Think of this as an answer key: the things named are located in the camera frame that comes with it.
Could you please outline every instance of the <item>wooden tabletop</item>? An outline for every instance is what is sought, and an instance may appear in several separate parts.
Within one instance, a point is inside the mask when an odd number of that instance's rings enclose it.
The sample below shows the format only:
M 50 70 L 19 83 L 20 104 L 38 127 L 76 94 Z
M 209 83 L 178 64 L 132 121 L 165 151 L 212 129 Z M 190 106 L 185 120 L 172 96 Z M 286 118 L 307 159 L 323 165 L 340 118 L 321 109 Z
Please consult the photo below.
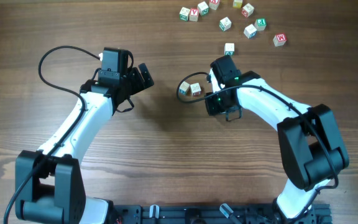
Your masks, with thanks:
M 128 49 L 155 81 L 132 97 L 134 110 L 115 114 L 90 145 L 81 165 L 87 195 L 139 205 L 271 202 L 287 179 L 274 129 L 249 111 L 227 123 L 208 116 L 203 102 L 175 98 L 182 78 L 208 72 L 232 42 L 243 72 L 253 70 L 288 97 L 334 111 L 351 163 L 339 187 L 317 202 L 331 204 L 334 223 L 358 223 L 358 1 L 244 2 L 255 7 L 247 19 L 232 0 L 222 0 L 217 11 L 184 22 L 181 7 L 199 1 L 0 0 L 0 222 L 14 192 L 15 158 L 50 138 L 77 101 L 38 77 L 41 56 L 59 45 L 94 54 Z M 222 32 L 226 16 L 232 26 Z M 266 30 L 247 39 L 245 26 L 260 17 Z M 277 33 L 288 37 L 283 47 L 274 47 Z M 43 73 L 78 91 L 99 66 L 81 52 L 60 50 L 46 59 Z M 190 82 L 209 89 L 204 76 Z M 14 212 L 10 221 L 18 222 Z

